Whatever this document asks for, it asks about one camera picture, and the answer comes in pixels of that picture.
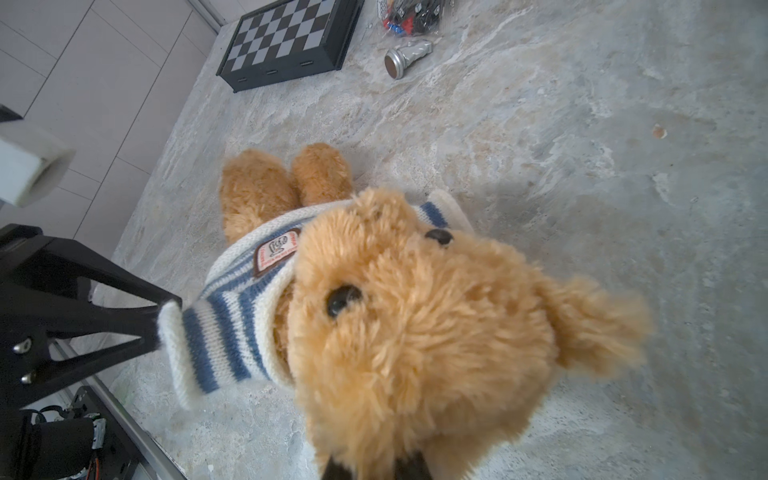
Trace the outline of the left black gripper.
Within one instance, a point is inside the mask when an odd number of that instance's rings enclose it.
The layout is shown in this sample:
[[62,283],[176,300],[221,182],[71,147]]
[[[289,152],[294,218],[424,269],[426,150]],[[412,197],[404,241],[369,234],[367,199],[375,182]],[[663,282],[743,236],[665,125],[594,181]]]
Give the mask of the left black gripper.
[[[91,302],[93,282],[146,300],[144,307]],[[35,226],[1,229],[1,478],[14,479],[24,415],[59,389],[159,348],[161,307],[181,299],[119,267],[85,245],[47,236]],[[119,333],[131,341],[55,360],[56,340]]]

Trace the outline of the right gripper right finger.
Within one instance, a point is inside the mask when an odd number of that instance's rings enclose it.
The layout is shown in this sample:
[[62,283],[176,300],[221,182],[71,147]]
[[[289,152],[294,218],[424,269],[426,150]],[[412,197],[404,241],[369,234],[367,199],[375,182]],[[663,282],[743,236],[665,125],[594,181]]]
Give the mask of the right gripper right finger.
[[433,477],[421,452],[397,459],[394,466],[395,480],[432,480]]

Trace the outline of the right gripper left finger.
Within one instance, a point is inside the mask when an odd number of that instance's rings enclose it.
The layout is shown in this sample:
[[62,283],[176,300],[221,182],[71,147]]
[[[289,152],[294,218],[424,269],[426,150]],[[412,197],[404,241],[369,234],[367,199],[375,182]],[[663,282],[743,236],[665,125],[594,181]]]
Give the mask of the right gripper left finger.
[[353,480],[354,474],[344,465],[330,458],[321,477],[322,480]]

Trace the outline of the brown teddy bear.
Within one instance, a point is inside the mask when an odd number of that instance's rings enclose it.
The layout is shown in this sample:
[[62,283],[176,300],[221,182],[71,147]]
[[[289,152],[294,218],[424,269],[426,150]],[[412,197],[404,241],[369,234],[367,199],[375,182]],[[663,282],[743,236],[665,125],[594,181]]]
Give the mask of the brown teddy bear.
[[394,479],[421,452],[459,479],[527,429],[558,374],[636,364],[652,330],[642,298],[547,276],[455,220],[420,219],[404,196],[356,193],[333,147],[290,166],[249,149],[223,168],[223,229],[236,242],[300,207],[344,201],[306,225],[273,329],[322,476]]

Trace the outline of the striped knit bear sweater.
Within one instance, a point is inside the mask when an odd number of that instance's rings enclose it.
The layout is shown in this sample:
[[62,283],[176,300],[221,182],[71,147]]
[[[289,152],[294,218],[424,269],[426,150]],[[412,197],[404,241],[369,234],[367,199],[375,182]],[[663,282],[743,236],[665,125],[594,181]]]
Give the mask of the striped knit bear sweater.
[[187,308],[165,303],[158,333],[180,405],[249,379],[294,386],[273,329],[278,301],[294,272],[306,225],[344,201],[300,207],[237,240],[214,262],[198,299]]

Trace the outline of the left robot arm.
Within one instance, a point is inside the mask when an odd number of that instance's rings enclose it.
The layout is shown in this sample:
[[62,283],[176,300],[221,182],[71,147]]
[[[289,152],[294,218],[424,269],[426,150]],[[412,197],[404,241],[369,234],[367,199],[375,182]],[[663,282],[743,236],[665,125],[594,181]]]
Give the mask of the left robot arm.
[[180,299],[72,240],[1,230],[1,475],[158,479],[178,469],[98,381],[156,350]]

